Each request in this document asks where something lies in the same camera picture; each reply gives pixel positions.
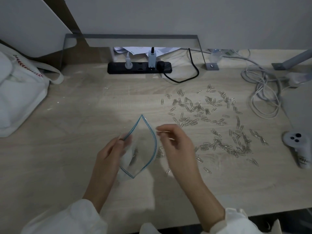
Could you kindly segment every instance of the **white vr controller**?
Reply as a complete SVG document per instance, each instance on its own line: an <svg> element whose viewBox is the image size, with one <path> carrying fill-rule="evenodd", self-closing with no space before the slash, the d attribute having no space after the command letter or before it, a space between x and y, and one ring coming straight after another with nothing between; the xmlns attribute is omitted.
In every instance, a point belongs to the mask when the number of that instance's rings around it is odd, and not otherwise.
<svg viewBox="0 0 312 234"><path fill-rule="evenodd" d="M311 142L310 137L302 131L289 131L283 135L283 142L298 152L298 163L301 168L310 168Z"/></svg>

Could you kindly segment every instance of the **plastic wrapper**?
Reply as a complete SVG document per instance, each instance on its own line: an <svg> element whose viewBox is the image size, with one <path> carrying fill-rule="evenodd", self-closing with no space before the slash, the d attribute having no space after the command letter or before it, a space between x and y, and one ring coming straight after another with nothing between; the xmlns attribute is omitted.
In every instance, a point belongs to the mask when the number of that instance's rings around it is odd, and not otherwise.
<svg viewBox="0 0 312 234"><path fill-rule="evenodd" d="M155 132L143 115L123 140L131 139L131 144L125 148L126 153L121 158L119 181L135 178L156 157L157 139Z"/></svg>

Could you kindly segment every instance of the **person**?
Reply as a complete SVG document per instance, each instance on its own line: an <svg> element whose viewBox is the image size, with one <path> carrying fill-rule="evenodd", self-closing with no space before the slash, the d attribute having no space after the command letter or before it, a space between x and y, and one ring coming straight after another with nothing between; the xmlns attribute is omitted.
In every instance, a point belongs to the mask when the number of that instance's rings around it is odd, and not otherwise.
<svg viewBox="0 0 312 234"><path fill-rule="evenodd" d="M243 210L224 209L203 182L191 139L176 124L165 124L156 128L157 135L166 152L169 167L193 205L205 232L262 233L248 220ZM131 140L120 137L112 139L97 154L91 179L81 200L53 216L38 216L21 231L22 234L47 233L107 233L108 225L99 213L116 179L124 148ZM278 220L272 232L281 233ZM159 233L151 223L145 223L140 234Z"/></svg>

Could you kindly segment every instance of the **white bag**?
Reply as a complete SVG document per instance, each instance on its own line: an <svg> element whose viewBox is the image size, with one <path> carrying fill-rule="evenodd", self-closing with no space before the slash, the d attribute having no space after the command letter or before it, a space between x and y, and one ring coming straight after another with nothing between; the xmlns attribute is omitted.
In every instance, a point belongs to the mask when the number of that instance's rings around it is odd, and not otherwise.
<svg viewBox="0 0 312 234"><path fill-rule="evenodd" d="M50 80L38 68L59 73ZM0 137L12 134L46 97L50 81L60 84L64 76L56 68L28 60L0 44Z"/></svg>

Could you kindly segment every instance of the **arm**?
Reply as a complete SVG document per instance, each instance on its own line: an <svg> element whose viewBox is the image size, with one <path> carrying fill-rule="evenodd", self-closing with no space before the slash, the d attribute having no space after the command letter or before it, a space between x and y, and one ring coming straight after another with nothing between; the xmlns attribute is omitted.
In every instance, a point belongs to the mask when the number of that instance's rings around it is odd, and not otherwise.
<svg viewBox="0 0 312 234"><path fill-rule="evenodd" d="M213 225L225 219L225 210L201 178L191 139L175 124L156 129L174 177L192 203L203 229L209 232Z"/></svg>
<svg viewBox="0 0 312 234"><path fill-rule="evenodd" d="M92 176L82 200L55 215L48 216L44 213L36 217L22 229L21 233L107 233L107 224L101 219L99 212L117 176L124 148L129 143L131 137L126 141L112 139L97 154Z"/></svg>

